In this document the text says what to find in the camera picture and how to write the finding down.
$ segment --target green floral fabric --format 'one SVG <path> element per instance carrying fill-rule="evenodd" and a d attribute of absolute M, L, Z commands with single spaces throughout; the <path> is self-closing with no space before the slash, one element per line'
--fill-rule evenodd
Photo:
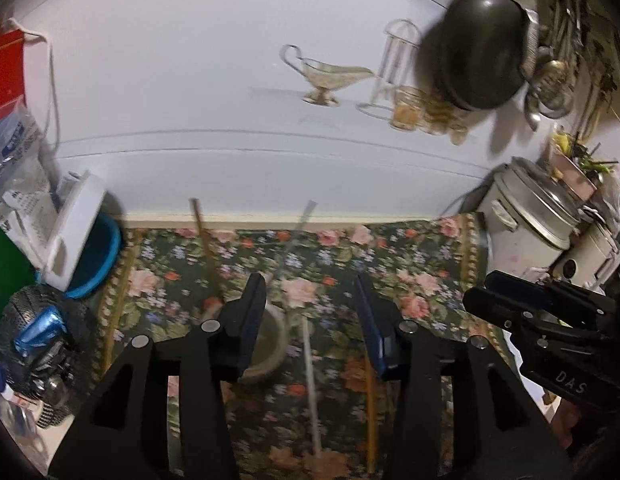
<path fill-rule="evenodd" d="M 240 296 L 251 272 L 269 274 L 290 237 L 288 231 L 212 232 L 225 299 Z M 126 343 L 145 333 L 155 341 L 185 335 L 206 309 L 218 305 L 202 244 L 195 231 L 133 230 L 100 298 L 96 381 Z M 287 359 L 256 384 L 223 384 L 227 420 L 243 480 L 370 478 L 366 471 L 365 351 L 352 304 L 357 272 L 395 301 L 404 317 L 437 334 L 464 340 L 482 334 L 506 359 L 499 331 L 469 315 L 461 298 L 480 283 L 487 266 L 482 218 L 475 214 L 431 221 L 356 226 L 302 233 L 268 290 L 289 326 Z M 301 320 L 310 321 L 322 454 L 312 452 Z M 168 388 L 171 462 L 179 469 L 178 380 Z M 444 384 L 451 427 L 451 387 Z M 394 394 L 376 383 L 379 457 L 391 430 Z M 451 433 L 444 431 L 442 465 L 449 465 Z"/>

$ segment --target blue bowl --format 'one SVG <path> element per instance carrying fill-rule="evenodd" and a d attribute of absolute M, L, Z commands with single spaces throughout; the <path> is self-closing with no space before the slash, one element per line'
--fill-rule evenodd
<path fill-rule="evenodd" d="M 96 215 L 65 295 L 79 300 L 93 292 L 107 278 L 120 247 L 121 231 L 116 222 L 105 213 Z"/>

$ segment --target white rice cooker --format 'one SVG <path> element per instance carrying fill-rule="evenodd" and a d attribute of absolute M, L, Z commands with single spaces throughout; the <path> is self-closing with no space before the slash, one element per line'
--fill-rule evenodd
<path fill-rule="evenodd" d="M 580 222 L 570 192 L 520 157 L 494 176 L 478 211 L 485 215 L 490 240 L 488 270 L 531 282 L 570 248 L 570 234 Z"/>
<path fill-rule="evenodd" d="M 605 283 L 620 264 L 620 250 L 610 231 L 592 224 L 554 265 L 555 278 L 594 290 Z"/>

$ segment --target plastic bottle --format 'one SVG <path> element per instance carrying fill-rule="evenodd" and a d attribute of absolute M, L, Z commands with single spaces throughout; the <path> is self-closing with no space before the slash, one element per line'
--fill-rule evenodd
<path fill-rule="evenodd" d="M 23 454 L 41 474 L 47 475 L 47 449 L 36 430 L 34 416 L 12 402 L 13 398 L 14 391 L 5 383 L 0 369 L 0 420 Z"/>

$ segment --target black pot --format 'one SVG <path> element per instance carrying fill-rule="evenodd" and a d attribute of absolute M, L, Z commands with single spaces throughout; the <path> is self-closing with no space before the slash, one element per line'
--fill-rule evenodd
<path fill-rule="evenodd" d="M 438 86 L 465 110 L 508 101 L 525 79 L 519 68 L 527 18 L 513 0 L 453 0 L 440 32 Z"/>

